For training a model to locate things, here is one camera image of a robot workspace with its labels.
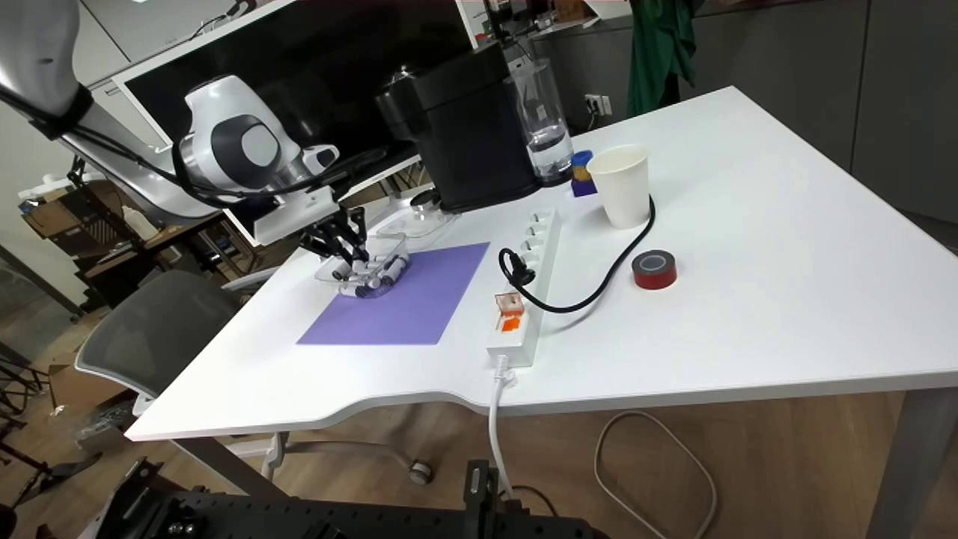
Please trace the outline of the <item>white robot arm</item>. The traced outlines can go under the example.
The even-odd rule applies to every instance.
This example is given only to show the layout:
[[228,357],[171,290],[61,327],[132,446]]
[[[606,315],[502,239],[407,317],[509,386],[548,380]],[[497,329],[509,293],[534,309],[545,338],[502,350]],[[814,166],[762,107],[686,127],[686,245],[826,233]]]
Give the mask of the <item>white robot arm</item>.
[[99,167],[154,222],[228,212],[250,245],[298,233],[304,249],[337,257],[352,224],[328,182],[335,143],[295,142],[240,76],[219,76],[183,95],[184,130],[154,130],[154,146],[76,82],[76,26],[76,0],[0,0],[6,107]]

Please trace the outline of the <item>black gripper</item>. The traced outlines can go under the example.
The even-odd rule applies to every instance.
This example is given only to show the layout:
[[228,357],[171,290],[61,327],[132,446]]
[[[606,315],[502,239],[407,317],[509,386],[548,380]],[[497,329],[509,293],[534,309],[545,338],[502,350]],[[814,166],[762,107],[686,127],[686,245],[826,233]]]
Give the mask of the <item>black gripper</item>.
[[[335,216],[337,204],[328,185],[301,188],[289,195],[271,195],[264,209],[244,224],[244,236],[253,245],[271,245],[308,224],[316,224],[325,216]],[[343,264],[364,261],[364,209],[341,209],[335,216],[337,236],[350,245],[350,252],[337,242],[328,227],[308,227],[301,245],[319,257],[337,257]]]

